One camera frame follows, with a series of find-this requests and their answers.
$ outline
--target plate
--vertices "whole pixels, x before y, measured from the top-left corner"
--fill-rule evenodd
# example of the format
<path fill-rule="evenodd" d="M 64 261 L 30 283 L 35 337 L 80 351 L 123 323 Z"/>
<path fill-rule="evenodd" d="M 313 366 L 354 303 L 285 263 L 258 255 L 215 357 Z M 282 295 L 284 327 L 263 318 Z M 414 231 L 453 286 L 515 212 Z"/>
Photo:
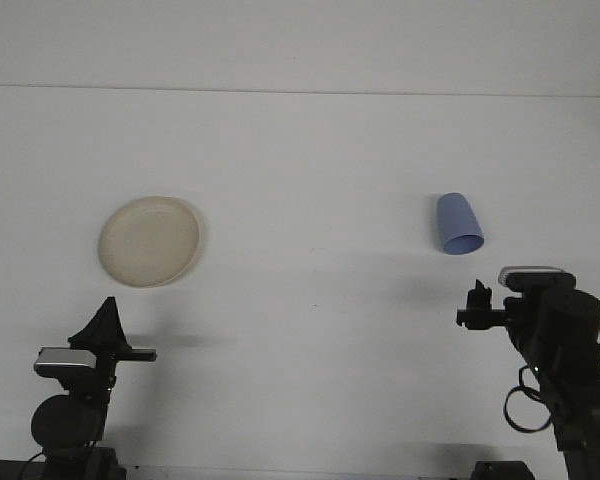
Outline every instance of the plate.
<path fill-rule="evenodd" d="M 120 283 L 156 287 L 184 273 L 199 243 L 200 225 L 182 200 L 145 197 L 109 218 L 100 233 L 98 257 Z"/>

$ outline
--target cable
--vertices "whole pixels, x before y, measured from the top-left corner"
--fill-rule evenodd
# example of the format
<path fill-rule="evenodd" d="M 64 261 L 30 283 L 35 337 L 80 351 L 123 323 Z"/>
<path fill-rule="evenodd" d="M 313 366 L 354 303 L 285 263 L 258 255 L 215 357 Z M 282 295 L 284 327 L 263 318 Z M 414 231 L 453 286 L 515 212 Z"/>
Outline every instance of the cable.
<path fill-rule="evenodd" d="M 520 370 L 518 370 L 518 386 L 513 387 L 511 390 L 509 390 L 509 393 L 507 393 L 507 396 L 504 400 L 504 406 L 502 407 L 502 413 L 504 415 L 504 419 L 507 421 L 509 426 L 511 428 L 513 428 L 515 431 L 520 432 L 520 433 L 536 433 L 536 432 L 541 432 L 542 430 L 546 430 L 547 428 L 549 428 L 549 426 L 552 423 L 551 415 L 549 415 L 549 418 L 547 419 L 547 421 L 544 422 L 538 428 L 523 427 L 522 425 L 516 423 L 511 418 L 511 415 L 509 415 L 509 399 L 511 398 L 511 396 L 514 393 L 517 393 L 517 392 L 522 392 L 522 393 L 524 393 L 524 395 L 527 398 L 533 400 L 534 402 L 542 403 L 544 405 L 544 402 L 542 401 L 542 397 L 540 396 L 540 392 L 538 390 L 536 390 L 535 388 L 529 387 L 528 385 L 526 385 L 524 383 L 524 378 L 522 377 L 522 375 L 523 375 L 524 371 L 527 369 L 529 369 L 529 366 L 525 365 Z"/>
<path fill-rule="evenodd" d="M 42 452 L 36 453 L 33 457 L 31 457 L 29 460 L 24 462 L 24 465 L 20 469 L 20 473 L 18 474 L 18 477 L 16 478 L 16 480 L 22 480 L 22 478 L 24 477 L 24 472 L 27 470 L 27 467 L 31 464 L 31 462 L 33 462 L 40 455 L 42 455 Z"/>

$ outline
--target white wall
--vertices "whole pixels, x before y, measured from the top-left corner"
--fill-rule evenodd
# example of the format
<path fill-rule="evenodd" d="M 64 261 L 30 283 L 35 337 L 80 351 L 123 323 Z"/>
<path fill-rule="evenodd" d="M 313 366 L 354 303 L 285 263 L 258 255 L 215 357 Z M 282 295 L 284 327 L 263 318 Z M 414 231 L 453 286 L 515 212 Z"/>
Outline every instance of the white wall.
<path fill-rule="evenodd" d="M 0 1 L 0 84 L 600 95 L 600 0 Z"/>
<path fill-rule="evenodd" d="M 463 257 L 434 236 L 449 190 L 486 232 Z M 96 241 L 148 194 L 195 205 L 206 246 L 137 290 Z M 459 476 L 518 458 L 561 478 L 552 434 L 501 416 L 522 364 L 506 334 L 454 323 L 507 264 L 600 297 L 600 99 L 0 87 L 0 457 L 35 451 L 30 417 L 60 391 L 38 348 L 116 295 L 159 352 L 119 367 L 107 442 L 125 463 Z"/>

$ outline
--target white tabletop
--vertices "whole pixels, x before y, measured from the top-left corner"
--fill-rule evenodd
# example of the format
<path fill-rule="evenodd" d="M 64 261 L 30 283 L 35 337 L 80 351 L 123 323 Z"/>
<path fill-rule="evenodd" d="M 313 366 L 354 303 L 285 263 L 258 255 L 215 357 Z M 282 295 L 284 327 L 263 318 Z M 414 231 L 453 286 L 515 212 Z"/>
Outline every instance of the white tabletop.
<path fill-rule="evenodd" d="M 467 195 L 484 247 L 439 251 L 437 195 Z M 125 202 L 203 219 L 189 274 L 102 270 Z M 0 88 L 0 457 L 61 391 L 31 368 L 115 295 L 134 346 L 105 443 L 123 463 L 425 476 L 480 459 L 564 476 L 551 432 L 501 408 L 504 331 L 455 325 L 476 278 L 554 265 L 600 298 L 600 99 Z M 541 421 L 534 405 L 514 405 Z"/>

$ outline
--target upside-down cup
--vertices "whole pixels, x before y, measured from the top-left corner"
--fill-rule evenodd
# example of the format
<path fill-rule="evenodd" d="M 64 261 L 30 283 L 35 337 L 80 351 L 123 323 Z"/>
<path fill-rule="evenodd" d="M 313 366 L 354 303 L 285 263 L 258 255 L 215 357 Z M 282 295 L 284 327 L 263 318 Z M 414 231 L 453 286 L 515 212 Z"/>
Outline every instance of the upside-down cup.
<path fill-rule="evenodd" d="M 461 193 L 447 193 L 438 199 L 437 222 L 445 253 L 463 255 L 484 243 L 484 235 L 471 205 Z"/>

